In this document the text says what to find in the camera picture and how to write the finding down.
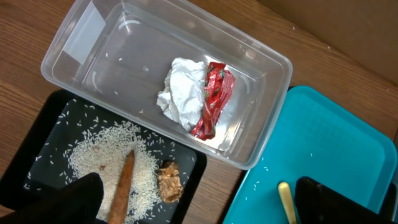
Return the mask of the orange carrot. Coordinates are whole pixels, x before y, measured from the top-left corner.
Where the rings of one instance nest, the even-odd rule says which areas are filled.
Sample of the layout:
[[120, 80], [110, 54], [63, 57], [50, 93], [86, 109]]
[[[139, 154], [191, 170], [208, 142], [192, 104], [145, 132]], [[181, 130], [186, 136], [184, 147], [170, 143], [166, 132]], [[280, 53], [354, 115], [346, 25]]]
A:
[[128, 208], [135, 154], [132, 150], [125, 160], [113, 202], [109, 210], [108, 224], [123, 224]]

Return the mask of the yellow plastic spoon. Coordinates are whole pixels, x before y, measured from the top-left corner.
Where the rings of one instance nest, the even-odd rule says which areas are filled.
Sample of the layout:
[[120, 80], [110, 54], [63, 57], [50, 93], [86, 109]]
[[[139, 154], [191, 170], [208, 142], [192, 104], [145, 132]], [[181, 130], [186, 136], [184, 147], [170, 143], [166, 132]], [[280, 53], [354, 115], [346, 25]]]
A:
[[287, 182], [279, 182], [277, 188], [289, 224], [297, 224], [294, 201], [289, 184]]

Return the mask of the white napkin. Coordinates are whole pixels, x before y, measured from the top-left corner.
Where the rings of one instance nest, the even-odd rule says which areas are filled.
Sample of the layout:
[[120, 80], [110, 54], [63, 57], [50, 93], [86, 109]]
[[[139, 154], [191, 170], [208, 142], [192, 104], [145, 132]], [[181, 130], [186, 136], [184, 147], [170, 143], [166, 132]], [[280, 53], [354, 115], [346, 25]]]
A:
[[204, 105], [206, 64], [175, 58], [158, 92], [156, 104], [163, 114], [190, 132], [201, 118]]

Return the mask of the red foil snack wrapper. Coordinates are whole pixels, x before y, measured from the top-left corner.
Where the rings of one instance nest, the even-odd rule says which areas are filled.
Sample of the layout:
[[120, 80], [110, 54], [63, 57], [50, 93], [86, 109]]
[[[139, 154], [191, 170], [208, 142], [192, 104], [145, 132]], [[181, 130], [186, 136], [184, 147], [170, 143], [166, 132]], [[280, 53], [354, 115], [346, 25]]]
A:
[[202, 116], [191, 134], [201, 140], [213, 139], [221, 113], [233, 94], [235, 77], [226, 64], [210, 62], [205, 77]]

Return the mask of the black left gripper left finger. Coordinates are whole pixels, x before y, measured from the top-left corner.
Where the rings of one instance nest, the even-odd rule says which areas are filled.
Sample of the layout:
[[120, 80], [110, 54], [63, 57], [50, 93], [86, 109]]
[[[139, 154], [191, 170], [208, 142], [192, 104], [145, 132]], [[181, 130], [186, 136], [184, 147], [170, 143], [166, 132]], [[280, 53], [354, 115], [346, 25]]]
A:
[[92, 172], [1, 218], [1, 224], [92, 224], [104, 195], [100, 175]]

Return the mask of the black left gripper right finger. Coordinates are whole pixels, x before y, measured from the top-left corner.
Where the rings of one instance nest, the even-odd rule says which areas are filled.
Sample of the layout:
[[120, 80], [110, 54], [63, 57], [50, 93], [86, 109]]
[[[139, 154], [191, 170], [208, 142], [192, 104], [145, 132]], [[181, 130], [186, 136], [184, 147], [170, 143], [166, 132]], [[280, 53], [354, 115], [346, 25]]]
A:
[[391, 224], [392, 221], [309, 178], [296, 181], [295, 206], [301, 223]]

